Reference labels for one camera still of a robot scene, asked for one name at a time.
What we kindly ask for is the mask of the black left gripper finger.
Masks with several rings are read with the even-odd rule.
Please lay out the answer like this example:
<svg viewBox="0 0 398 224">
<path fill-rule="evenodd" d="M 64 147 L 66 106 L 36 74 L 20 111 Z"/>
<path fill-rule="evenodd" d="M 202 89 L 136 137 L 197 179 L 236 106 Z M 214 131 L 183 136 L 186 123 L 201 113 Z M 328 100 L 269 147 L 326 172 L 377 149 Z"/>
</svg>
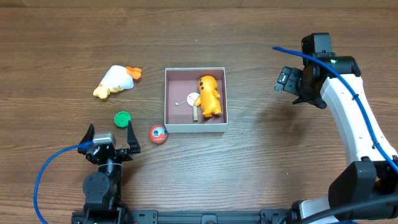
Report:
<svg viewBox="0 0 398 224">
<path fill-rule="evenodd" d="M 82 140 L 79 143 L 78 153 L 86 154 L 90 144 L 93 141 L 95 135 L 95 127 L 93 124 L 90 124 L 86 134 L 83 136 Z"/>
<path fill-rule="evenodd" d="M 140 144 L 134 134 L 132 123 L 129 120 L 127 125 L 127 143 L 129 144 L 131 154 L 138 154 L 141 152 Z"/>
</svg>

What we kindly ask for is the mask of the white plush duck toy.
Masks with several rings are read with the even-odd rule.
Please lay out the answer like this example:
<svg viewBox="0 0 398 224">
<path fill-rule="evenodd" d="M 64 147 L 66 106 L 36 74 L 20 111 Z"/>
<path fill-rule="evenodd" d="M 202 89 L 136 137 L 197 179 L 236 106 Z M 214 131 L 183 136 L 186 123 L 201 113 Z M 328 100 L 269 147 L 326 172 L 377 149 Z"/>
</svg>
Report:
<svg viewBox="0 0 398 224">
<path fill-rule="evenodd" d="M 134 88 L 134 81 L 140 79 L 142 70 L 137 67 L 113 65 L 94 89 L 93 96 L 106 99 L 111 93 Z"/>
</svg>

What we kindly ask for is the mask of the small wooden rattle drum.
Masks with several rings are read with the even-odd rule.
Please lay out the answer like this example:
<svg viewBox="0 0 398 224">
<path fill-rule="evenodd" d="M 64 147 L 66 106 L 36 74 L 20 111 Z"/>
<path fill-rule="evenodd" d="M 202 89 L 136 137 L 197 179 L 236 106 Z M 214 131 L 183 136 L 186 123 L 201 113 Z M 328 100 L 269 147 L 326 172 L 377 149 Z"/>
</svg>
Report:
<svg viewBox="0 0 398 224">
<path fill-rule="evenodd" d="M 190 93 L 190 94 L 188 94 L 187 99 L 185 101 L 180 102 L 180 103 L 176 101 L 175 106 L 179 106 L 183 103 L 187 103 L 189 106 L 192 107 L 193 121 L 198 122 L 198 107 L 195 106 L 195 102 L 197 101 L 197 99 L 199 99 L 199 97 L 200 97 L 199 93 L 195 93 L 195 92 Z"/>
</svg>

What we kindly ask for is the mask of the orange dog figurine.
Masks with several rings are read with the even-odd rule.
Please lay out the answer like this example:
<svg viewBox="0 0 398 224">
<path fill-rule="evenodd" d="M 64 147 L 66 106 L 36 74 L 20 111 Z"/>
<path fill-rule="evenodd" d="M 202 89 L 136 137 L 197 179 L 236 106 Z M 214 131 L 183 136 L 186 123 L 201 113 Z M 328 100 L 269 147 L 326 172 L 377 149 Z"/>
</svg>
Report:
<svg viewBox="0 0 398 224">
<path fill-rule="evenodd" d="M 200 96 L 194 102 L 194 106 L 201 107 L 202 114 L 206 119 L 210 119 L 213 115 L 222 114 L 220 97 L 218 93 L 218 82 L 211 75 L 205 75 L 198 81 L 198 89 Z"/>
</svg>

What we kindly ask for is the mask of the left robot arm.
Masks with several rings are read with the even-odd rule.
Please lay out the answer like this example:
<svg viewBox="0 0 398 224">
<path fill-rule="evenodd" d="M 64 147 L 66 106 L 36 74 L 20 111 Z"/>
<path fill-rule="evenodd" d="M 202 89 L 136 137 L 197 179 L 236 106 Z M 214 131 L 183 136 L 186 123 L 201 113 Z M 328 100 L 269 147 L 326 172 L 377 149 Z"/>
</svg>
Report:
<svg viewBox="0 0 398 224">
<path fill-rule="evenodd" d="M 116 149 L 113 133 L 96 134 L 91 124 L 80 142 L 78 153 L 98 166 L 83 181 L 85 204 L 81 213 L 72 213 L 72 224 L 127 224 L 134 223 L 128 206 L 122 203 L 123 162 L 131 161 L 141 151 L 132 123 L 127 123 L 129 147 Z"/>
</svg>

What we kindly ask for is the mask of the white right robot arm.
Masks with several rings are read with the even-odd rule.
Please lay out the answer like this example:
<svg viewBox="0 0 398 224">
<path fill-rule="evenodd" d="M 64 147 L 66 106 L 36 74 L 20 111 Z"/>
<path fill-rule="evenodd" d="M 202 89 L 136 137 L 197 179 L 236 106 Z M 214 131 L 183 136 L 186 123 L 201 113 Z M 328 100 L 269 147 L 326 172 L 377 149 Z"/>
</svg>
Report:
<svg viewBox="0 0 398 224">
<path fill-rule="evenodd" d="M 286 223 L 341 223 L 397 218 L 397 152 L 384 137 L 353 57 L 302 55 L 304 69 L 284 67 L 275 84 L 298 98 L 328 108 L 346 154 L 346 169 L 328 193 L 293 204 Z"/>
</svg>

